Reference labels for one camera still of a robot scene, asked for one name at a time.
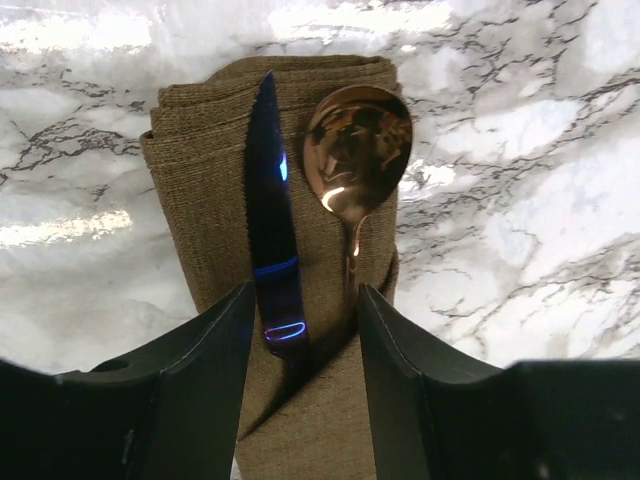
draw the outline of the gray marble veining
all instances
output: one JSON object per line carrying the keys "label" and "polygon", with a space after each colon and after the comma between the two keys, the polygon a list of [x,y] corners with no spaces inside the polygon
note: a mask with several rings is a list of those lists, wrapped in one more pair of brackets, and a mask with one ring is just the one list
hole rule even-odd
{"label": "gray marble veining", "polygon": [[89,369],[194,315],[137,138],[254,54],[382,54],[416,121],[397,306],[476,357],[640,357],[636,0],[0,5],[0,355]]}

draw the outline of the cutlery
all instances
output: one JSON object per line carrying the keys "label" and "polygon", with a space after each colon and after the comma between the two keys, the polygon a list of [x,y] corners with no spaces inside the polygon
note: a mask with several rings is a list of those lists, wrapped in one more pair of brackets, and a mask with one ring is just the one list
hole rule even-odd
{"label": "cutlery", "polygon": [[249,246],[262,331],[271,353],[286,361],[292,379],[298,378],[306,370],[309,338],[271,72],[262,80],[251,112],[244,160]]}
{"label": "cutlery", "polygon": [[395,190],[409,162],[413,128],[404,102],[377,87],[356,85],[326,97],[304,143],[304,173],[324,208],[345,226],[345,314],[353,318],[360,229]]}

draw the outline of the knife blade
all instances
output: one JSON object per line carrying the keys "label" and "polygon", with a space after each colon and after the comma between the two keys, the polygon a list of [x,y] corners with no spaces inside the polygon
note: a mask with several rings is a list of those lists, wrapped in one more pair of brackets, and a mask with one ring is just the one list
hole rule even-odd
{"label": "knife blade", "polygon": [[244,152],[249,247],[262,333],[269,350],[300,377],[309,359],[287,157],[272,72],[263,78]]}

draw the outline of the copper spoon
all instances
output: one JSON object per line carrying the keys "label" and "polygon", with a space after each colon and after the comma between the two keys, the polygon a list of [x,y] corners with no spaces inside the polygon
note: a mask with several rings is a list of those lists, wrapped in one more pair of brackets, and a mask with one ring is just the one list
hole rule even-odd
{"label": "copper spoon", "polygon": [[311,119],[304,173],[313,193],[346,229],[346,318],[352,318],[358,297],[360,228],[400,182],[412,142],[407,106],[381,88],[337,90],[320,102]]}

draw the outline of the fabric texture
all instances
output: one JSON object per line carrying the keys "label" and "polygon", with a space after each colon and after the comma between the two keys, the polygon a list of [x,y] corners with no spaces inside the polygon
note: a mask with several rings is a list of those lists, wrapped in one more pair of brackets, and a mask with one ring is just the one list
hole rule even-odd
{"label": "fabric texture", "polygon": [[[301,169],[316,105],[356,84],[400,93],[382,57],[250,57],[200,84],[161,89],[140,141],[196,308],[250,280],[244,142],[258,86],[273,71],[287,151],[293,220],[313,361],[320,373],[281,404],[282,360],[256,321],[236,457],[244,480],[373,478],[373,449],[358,337],[342,318],[344,229]],[[364,223],[358,282],[393,300],[397,194]]]}

